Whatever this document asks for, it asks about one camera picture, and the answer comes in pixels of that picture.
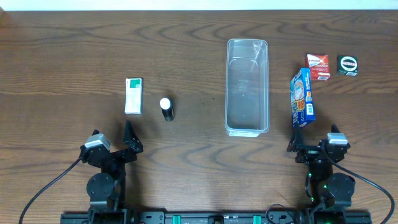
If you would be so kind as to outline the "small dark green box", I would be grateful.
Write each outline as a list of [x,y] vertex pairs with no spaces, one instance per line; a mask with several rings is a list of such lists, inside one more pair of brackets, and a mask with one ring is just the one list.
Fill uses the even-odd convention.
[[358,74],[358,58],[349,55],[337,56],[337,74],[356,76]]

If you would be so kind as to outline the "black bottle white cap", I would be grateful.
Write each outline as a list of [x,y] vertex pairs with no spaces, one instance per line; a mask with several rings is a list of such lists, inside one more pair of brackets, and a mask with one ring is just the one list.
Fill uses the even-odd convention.
[[162,98],[159,104],[164,119],[166,121],[172,121],[174,119],[174,109],[171,100],[169,98]]

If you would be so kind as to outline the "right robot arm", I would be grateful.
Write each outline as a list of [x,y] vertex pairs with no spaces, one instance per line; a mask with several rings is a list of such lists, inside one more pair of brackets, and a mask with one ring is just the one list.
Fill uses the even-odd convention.
[[341,172],[334,173],[333,166],[345,158],[350,144],[335,125],[326,136],[311,146],[305,143],[299,124],[293,125],[287,151],[297,154],[296,163],[308,167],[305,192],[312,201],[295,215],[295,223],[346,223],[345,208],[352,204],[355,180]]

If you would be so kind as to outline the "white green Panadol box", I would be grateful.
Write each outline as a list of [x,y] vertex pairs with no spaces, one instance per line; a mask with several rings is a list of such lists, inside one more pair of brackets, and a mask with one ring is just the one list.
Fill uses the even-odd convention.
[[142,78],[126,79],[126,114],[142,113]]

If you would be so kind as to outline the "blue KoolFever box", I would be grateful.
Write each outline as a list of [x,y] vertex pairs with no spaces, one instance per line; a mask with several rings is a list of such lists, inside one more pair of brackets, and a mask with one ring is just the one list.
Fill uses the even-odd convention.
[[315,121],[310,69],[301,68],[290,81],[292,124],[303,128]]

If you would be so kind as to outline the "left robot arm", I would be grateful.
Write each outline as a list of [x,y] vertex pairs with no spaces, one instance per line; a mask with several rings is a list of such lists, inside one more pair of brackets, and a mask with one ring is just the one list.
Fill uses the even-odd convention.
[[112,152],[108,138],[94,130],[80,147],[81,161],[101,169],[86,185],[90,197],[88,223],[136,222],[134,210],[126,207],[126,164],[137,160],[143,145],[130,121],[125,125],[123,143],[125,149]]

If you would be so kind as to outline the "red Panadol ActiFast box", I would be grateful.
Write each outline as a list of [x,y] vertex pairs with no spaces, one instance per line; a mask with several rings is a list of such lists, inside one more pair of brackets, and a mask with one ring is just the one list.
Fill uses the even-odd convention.
[[305,66],[310,70],[311,80],[328,80],[330,78],[328,55],[306,54]]

